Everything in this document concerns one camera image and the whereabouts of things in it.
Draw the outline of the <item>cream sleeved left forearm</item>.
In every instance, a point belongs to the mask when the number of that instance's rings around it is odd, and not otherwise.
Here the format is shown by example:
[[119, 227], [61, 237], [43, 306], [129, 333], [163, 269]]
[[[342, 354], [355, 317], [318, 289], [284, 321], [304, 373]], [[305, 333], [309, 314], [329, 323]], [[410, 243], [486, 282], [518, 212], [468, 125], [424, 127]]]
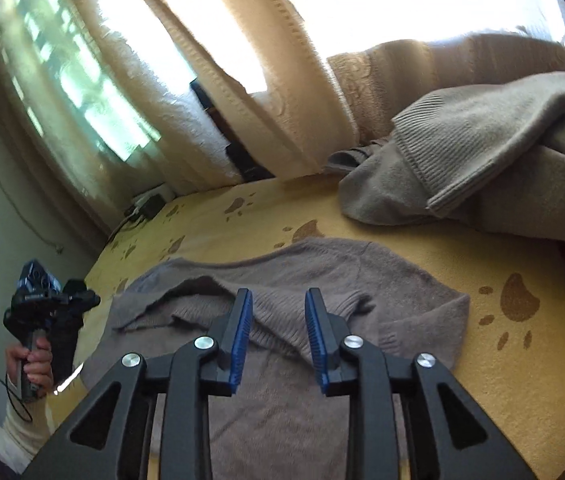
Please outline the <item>cream sleeved left forearm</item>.
[[32, 416], [32, 422], [23, 420], [7, 404], [6, 416], [0, 425], [0, 462], [16, 474], [25, 471], [52, 435], [46, 399], [27, 403], [25, 407]]

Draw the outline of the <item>person's left hand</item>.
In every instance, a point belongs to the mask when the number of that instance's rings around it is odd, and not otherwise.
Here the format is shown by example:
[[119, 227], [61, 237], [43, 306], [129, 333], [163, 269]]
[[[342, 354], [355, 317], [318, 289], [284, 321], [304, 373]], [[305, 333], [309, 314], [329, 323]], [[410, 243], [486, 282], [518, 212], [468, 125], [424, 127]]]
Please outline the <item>person's left hand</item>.
[[6, 348], [5, 357], [7, 376], [13, 385], [19, 381], [20, 373], [25, 372], [28, 381], [38, 387], [39, 396], [46, 396], [54, 388], [51, 344], [46, 338], [38, 338], [34, 350], [13, 344]]

